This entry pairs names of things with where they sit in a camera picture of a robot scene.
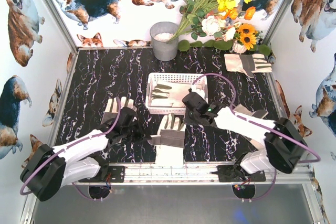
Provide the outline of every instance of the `black marble surface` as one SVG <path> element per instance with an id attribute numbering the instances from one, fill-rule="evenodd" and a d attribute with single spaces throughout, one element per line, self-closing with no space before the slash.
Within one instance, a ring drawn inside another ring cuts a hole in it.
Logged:
<path id="1" fill-rule="evenodd" d="M 242 73 L 227 72 L 224 52 L 214 48 L 194 48 L 178 53 L 170 62 L 155 59 L 150 48 L 82 50 L 73 74 L 67 103 L 62 115 L 56 145 L 88 134 L 100 124 L 110 97 L 128 96 L 138 108 L 143 126 L 156 134 L 162 115 L 151 115 L 145 107 L 146 84 L 151 72 L 220 73 L 236 87 L 235 105 L 250 111 L 265 109 L 267 119 L 278 118 L 264 74 L 250 79 Z M 218 78 L 207 77 L 209 103 L 229 105 L 233 92 Z M 184 159 L 187 162 L 229 161 L 254 150 L 242 136 L 203 126 L 187 126 Z M 154 162 L 155 147 L 148 142 L 122 143 L 101 152 L 109 162 Z"/>

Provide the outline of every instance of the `white powder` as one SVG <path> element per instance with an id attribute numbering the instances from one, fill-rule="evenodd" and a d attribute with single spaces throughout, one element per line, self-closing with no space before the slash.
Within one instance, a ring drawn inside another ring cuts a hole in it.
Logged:
<path id="1" fill-rule="evenodd" d="M 154 37 L 154 39 L 156 39 L 158 41 L 166 42 L 166 41 L 169 41 L 173 36 L 174 36 L 174 34 L 161 33 L 161 34 L 156 35 Z"/>

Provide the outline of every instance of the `gray floor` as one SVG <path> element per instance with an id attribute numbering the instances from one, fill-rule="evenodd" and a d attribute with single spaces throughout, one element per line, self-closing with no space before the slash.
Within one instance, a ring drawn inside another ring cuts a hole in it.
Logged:
<path id="1" fill-rule="evenodd" d="M 258 185 L 257 196 L 269 185 Z M 87 186 L 80 186 L 87 193 Z M 35 224 L 306 224 L 313 223 L 301 185 L 276 185 L 252 203 L 231 186 L 114 186 L 104 202 L 82 198 L 72 186 L 39 202 Z"/>

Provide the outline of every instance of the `metal base plate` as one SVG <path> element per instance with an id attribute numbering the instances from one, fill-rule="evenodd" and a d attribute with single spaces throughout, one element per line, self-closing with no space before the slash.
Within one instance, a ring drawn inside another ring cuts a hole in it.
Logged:
<path id="1" fill-rule="evenodd" d="M 218 165 L 217 166 L 219 182 L 241 182 L 239 177 L 233 178 L 230 176 L 234 174 L 233 165 Z M 266 176 L 263 171 L 251 174 L 251 182 L 265 182 Z"/>

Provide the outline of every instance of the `white plastic basket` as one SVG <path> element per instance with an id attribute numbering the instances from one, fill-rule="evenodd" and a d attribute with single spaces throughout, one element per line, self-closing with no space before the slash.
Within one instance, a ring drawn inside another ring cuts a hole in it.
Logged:
<path id="1" fill-rule="evenodd" d="M 147 82 L 147 90 L 146 90 L 146 102 L 145 105 L 151 114 L 157 115 L 168 115 L 169 113 L 174 113 L 175 115 L 184 115 L 184 108 L 174 108 L 174 107 L 154 107 L 150 105 L 150 101 L 152 100 L 152 90 L 156 86 L 157 81 L 167 81 L 174 83 L 187 83 L 192 84 L 198 77 L 202 74 L 199 73 L 150 73 L 148 76 Z M 201 78 L 196 82 L 202 86 L 202 89 L 205 93 L 205 101 L 208 102 L 208 87 L 206 76 Z"/>

